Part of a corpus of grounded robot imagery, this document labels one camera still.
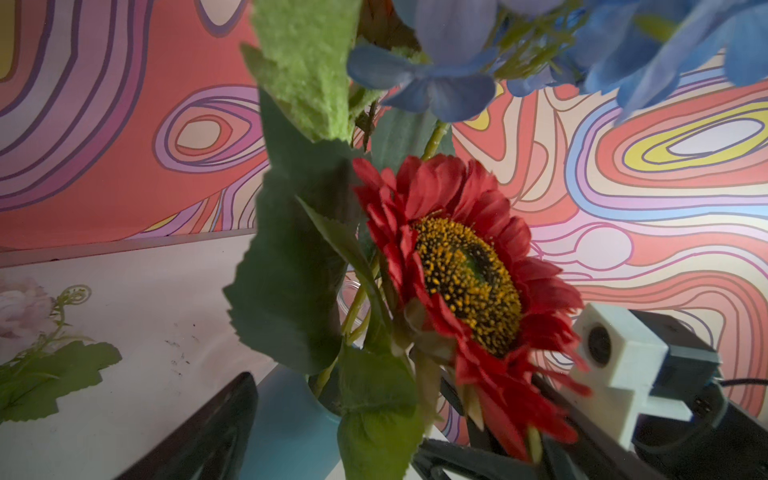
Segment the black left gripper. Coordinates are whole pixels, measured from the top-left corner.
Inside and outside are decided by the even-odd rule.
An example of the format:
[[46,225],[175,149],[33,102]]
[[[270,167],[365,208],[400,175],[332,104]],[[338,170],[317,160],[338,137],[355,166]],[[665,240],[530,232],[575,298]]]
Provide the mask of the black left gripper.
[[533,382],[546,398],[566,408],[566,421],[578,433],[575,443],[543,436],[525,462],[509,457],[491,430],[482,431],[469,420],[467,446],[424,440],[413,457],[416,473],[423,479],[767,478],[767,427],[731,402],[716,383],[687,404],[693,413],[688,422],[653,416],[638,420],[633,445],[641,460],[542,377]]

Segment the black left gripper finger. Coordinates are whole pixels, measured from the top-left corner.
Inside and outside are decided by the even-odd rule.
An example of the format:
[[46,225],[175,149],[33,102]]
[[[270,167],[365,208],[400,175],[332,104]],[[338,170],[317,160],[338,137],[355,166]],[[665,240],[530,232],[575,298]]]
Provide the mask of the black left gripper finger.
[[253,376],[242,372],[121,479],[237,479],[258,405]]

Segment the purple and pink mixed bouquet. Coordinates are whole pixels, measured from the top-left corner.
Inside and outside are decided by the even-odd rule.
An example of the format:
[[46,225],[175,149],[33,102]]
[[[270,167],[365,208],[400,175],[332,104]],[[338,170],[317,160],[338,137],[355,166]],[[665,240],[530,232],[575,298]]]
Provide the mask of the purple and pink mixed bouquet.
[[77,331],[67,309],[86,303],[79,284],[53,296],[34,279],[1,276],[1,422],[40,420],[58,400],[98,385],[122,360],[118,348]]

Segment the red gerbera flower stem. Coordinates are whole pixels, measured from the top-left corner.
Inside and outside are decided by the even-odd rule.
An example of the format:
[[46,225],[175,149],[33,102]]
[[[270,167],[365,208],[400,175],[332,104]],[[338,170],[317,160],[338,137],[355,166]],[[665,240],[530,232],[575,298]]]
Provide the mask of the red gerbera flower stem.
[[362,348],[344,346],[337,431],[349,479],[400,479],[436,417],[437,373],[447,369],[465,412],[511,457],[527,460],[537,430],[572,444],[566,411],[533,384],[553,379],[537,351],[573,355],[570,318],[583,307],[560,269],[530,253],[497,178],[475,160],[410,156],[398,170],[359,158],[355,192],[381,256],[392,313],[371,321]]

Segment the bright blue hydrangea stem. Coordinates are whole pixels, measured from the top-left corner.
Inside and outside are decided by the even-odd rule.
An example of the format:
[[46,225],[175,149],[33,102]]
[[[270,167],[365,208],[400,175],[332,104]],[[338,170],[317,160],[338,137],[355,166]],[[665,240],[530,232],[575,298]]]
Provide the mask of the bright blue hydrangea stem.
[[767,5],[763,1],[359,1],[356,40],[346,64],[350,140],[313,142],[262,89],[272,172],[256,201],[260,228],[298,241],[311,259],[329,251],[315,231],[299,234],[303,213],[294,194],[330,199],[320,181],[331,169],[325,147],[350,146],[362,131],[380,167],[397,168],[422,152],[439,127],[492,122],[489,86],[497,82],[519,108],[512,161],[465,143],[499,178],[514,208],[535,220],[563,223],[558,205],[574,209],[579,226],[614,225],[647,239],[663,225],[690,223],[695,232],[734,234],[767,217],[767,140],[742,154],[742,166],[681,155],[655,165],[632,164],[626,146],[611,157],[563,135],[561,159],[546,160],[533,143],[538,98],[556,114],[563,90],[602,99],[595,123],[610,113],[618,128],[646,138],[661,124],[690,123],[713,99],[678,104],[674,97],[707,82],[726,92],[767,89]]

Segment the white poppy flower stem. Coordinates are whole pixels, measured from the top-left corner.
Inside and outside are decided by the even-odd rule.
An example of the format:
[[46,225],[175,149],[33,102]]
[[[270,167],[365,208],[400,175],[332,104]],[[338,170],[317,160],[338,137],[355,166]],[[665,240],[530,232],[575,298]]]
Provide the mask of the white poppy flower stem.
[[257,46],[242,44],[257,85],[309,140],[350,140],[346,64],[356,40],[359,1],[254,1]]

